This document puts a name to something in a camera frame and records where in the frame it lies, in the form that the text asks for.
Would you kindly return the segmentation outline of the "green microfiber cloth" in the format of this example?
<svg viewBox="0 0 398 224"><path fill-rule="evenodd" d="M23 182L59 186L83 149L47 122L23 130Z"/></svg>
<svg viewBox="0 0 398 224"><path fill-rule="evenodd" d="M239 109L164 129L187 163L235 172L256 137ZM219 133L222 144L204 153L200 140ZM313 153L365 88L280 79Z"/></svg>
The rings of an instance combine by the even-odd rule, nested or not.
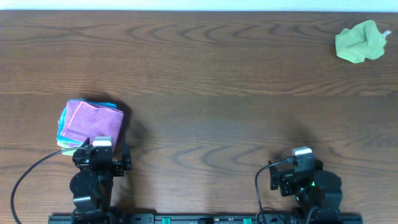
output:
<svg viewBox="0 0 398 224"><path fill-rule="evenodd" d="M373 20L364 21L352 29L344 28L335 36L335 50L339 58L351 63L363 63L384 55L386 37L390 30L380 32Z"/></svg>

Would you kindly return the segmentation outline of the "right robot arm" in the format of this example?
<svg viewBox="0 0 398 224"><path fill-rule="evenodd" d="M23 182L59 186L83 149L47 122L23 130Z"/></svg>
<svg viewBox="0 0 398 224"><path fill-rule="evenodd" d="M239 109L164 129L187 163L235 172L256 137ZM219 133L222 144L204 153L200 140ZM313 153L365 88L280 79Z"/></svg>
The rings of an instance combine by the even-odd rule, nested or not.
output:
<svg viewBox="0 0 398 224"><path fill-rule="evenodd" d="M336 174L323 169L323 162L312 153L286 158L281 163L293 165L279 171L278 163L268 162L271 190L280 190L283 197L295 196L299 208L292 212L291 223L343 223L340 203L342 181Z"/></svg>

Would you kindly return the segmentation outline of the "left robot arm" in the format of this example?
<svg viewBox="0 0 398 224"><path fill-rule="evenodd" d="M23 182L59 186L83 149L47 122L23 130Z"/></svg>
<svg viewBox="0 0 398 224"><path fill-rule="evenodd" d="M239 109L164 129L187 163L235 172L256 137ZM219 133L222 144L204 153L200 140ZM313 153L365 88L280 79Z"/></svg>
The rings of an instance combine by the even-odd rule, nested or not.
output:
<svg viewBox="0 0 398 224"><path fill-rule="evenodd" d="M123 150L122 159L113 159L113 140L110 136L86 139L72 156L79 172L70 181L75 209L72 223L125 223L118 208L111 206L113 179L131 170L131 155Z"/></svg>

